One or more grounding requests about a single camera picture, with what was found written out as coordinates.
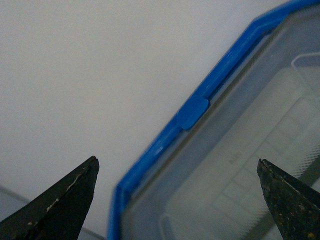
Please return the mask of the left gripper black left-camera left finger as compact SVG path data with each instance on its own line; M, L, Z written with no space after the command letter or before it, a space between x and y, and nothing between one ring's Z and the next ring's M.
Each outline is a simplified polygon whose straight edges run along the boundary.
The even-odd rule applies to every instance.
M76 240L93 201L99 161L91 156L0 223L2 240Z

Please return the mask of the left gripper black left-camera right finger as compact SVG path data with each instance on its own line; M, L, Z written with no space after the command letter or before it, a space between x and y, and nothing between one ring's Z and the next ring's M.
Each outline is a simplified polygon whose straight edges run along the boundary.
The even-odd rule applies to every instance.
M264 200L284 240L320 238L320 193L266 159L257 174Z

